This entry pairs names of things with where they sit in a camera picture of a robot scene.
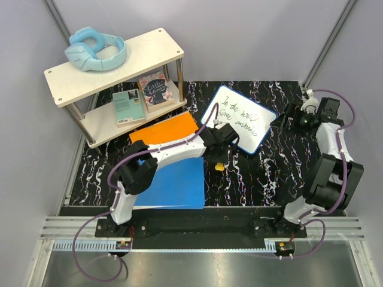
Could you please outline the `yellow bone shaped eraser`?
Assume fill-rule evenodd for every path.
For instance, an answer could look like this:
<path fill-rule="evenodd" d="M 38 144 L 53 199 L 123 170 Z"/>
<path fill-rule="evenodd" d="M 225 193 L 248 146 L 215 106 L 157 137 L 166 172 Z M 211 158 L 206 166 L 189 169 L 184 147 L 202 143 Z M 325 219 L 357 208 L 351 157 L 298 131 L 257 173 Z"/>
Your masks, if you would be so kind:
<path fill-rule="evenodd" d="M 225 170 L 224 163 L 216 163 L 215 170 L 221 171 L 221 172 L 224 171 Z"/>

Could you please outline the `blue framed whiteboard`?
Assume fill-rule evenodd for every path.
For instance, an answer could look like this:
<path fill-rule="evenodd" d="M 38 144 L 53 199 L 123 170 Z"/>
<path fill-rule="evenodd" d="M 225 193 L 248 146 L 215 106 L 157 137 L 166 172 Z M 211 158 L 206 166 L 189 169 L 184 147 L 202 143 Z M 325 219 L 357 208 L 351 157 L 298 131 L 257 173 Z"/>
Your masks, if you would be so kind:
<path fill-rule="evenodd" d="M 227 86 L 219 86 L 200 122 L 210 116 L 214 104 L 218 104 L 218 120 L 229 123 L 239 135 L 238 147 L 252 155 L 266 137 L 277 113 L 252 101 Z"/>

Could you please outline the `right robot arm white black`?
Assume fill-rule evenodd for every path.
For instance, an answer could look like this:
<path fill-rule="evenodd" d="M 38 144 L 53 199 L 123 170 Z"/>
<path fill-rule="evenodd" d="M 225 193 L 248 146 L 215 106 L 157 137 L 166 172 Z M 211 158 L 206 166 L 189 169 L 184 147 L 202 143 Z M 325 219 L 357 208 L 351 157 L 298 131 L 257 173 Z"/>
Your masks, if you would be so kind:
<path fill-rule="evenodd" d="M 347 150 L 346 125 L 338 118 L 339 106 L 340 101 L 331 97 L 310 97 L 302 106 L 287 105 L 271 124 L 289 132 L 314 132 L 321 152 L 303 194 L 283 206 L 271 223 L 273 233 L 279 237 L 287 236 L 315 215 L 344 210 L 360 182 L 364 167 Z"/>

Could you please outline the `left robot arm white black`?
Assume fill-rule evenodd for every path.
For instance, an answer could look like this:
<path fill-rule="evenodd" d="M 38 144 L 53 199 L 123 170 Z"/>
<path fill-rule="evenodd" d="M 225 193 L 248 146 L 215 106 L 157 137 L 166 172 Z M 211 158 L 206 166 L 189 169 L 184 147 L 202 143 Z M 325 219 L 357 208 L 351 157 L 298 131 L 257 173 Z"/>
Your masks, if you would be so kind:
<path fill-rule="evenodd" d="M 239 134 L 229 123 L 215 127 L 202 126 L 196 132 L 175 141 L 147 145 L 139 140 L 130 146 L 107 177 L 109 187 L 115 189 L 110 207 L 108 229 L 117 237 L 129 231 L 129 222 L 139 194 L 149 189 L 157 171 L 189 158 L 204 157 L 216 164 L 226 164 L 229 154 L 236 151 Z"/>

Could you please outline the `orange folder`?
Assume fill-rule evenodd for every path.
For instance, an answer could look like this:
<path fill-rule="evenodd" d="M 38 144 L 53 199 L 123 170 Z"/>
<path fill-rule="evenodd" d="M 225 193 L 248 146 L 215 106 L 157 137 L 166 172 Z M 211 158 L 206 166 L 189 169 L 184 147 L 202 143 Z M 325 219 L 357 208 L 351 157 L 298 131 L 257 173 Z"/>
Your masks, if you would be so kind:
<path fill-rule="evenodd" d="M 183 112 L 129 135 L 131 144 L 142 140 L 146 145 L 182 139 L 198 130 L 191 113 Z"/>

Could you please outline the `blue folder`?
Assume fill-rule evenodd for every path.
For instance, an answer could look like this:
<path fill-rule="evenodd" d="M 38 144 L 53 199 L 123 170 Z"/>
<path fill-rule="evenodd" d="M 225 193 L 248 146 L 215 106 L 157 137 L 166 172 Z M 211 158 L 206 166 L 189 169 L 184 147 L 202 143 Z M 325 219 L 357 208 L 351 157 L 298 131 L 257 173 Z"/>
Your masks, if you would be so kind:
<path fill-rule="evenodd" d="M 161 168 L 135 209 L 203 209 L 205 205 L 203 158 L 189 158 Z"/>

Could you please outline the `Little Women book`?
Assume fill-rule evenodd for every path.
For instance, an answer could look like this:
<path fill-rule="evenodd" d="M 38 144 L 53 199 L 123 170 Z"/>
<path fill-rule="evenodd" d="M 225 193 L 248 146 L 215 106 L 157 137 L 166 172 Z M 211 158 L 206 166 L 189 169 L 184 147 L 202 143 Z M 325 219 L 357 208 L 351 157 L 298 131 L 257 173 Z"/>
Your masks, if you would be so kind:
<path fill-rule="evenodd" d="M 162 71 L 140 78 L 138 86 L 144 97 L 148 112 L 154 112 L 175 102 L 168 81 Z"/>

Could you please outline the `teal paperback book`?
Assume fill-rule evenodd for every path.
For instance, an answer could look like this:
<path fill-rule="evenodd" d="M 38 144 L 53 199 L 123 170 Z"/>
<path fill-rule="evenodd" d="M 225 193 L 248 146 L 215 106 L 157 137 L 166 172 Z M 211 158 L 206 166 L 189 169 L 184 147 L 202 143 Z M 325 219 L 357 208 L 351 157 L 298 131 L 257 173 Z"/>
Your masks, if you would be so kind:
<path fill-rule="evenodd" d="M 145 112 L 137 88 L 113 93 L 113 103 L 117 127 L 145 120 Z"/>

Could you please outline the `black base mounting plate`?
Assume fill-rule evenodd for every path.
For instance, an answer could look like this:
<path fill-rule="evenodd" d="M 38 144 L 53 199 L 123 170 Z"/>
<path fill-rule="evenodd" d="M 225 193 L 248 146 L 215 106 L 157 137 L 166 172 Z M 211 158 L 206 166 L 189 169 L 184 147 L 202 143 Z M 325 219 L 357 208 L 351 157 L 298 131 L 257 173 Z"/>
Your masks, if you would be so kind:
<path fill-rule="evenodd" d="M 186 216 L 186 217 L 148 217 L 133 218 L 129 222 L 117 225 L 110 219 L 97 221 L 96 237 L 148 238 L 163 234 L 243 234 L 255 238 L 307 237 L 305 229 L 299 227 L 278 234 L 272 229 L 271 218 L 257 219 L 244 216 Z"/>

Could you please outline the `white two tier shelf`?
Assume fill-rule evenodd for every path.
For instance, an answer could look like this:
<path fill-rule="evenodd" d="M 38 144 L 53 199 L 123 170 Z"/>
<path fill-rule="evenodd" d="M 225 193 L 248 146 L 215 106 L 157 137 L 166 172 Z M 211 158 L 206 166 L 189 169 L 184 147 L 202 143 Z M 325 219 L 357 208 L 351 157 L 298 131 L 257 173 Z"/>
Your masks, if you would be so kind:
<path fill-rule="evenodd" d="M 66 62 L 44 71 L 56 106 L 66 110 L 72 117 L 90 148 L 105 144 L 139 127 L 140 124 L 129 123 L 124 127 L 118 127 L 115 123 L 114 105 L 111 102 L 83 113 L 76 105 L 81 99 L 147 72 L 153 72 L 157 68 L 166 71 L 169 63 L 176 62 L 178 83 L 169 82 L 175 102 L 153 112 L 145 110 L 145 122 L 155 120 L 187 103 L 183 92 L 184 51 L 164 28 L 128 39 L 125 44 L 130 57 L 115 70 L 83 72 Z"/>

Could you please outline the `light blue headphones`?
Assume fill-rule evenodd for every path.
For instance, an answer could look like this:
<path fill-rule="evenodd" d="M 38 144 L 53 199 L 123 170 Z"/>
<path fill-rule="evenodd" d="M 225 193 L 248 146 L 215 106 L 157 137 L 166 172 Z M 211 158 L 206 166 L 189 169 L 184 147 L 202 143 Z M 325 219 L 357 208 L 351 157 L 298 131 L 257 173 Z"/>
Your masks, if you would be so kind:
<path fill-rule="evenodd" d="M 117 53 L 107 59 L 100 59 L 97 54 L 110 46 L 117 48 Z M 110 71 L 121 66 L 127 59 L 127 47 L 122 38 L 100 33 L 94 28 L 85 27 L 69 37 L 69 47 L 65 56 L 77 69 L 87 71 Z"/>

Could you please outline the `aluminium rail frame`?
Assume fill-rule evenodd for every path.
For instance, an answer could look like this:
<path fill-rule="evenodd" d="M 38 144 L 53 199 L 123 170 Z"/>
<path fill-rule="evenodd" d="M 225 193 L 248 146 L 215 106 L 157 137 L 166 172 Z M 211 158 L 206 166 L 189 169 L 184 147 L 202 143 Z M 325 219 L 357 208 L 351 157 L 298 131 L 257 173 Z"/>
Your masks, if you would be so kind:
<path fill-rule="evenodd" d="M 148 238 L 96 237 L 98 220 L 89 217 L 48 217 L 40 238 L 53 241 L 56 251 L 182 252 L 182 253 L 274 253 L 281 247 L 307 242 L 361 242 L 364 234 L 355 217 L 320 217 L 306 228 L 307 237 L 255 238 L 243 234 L 163 234 Z"/>

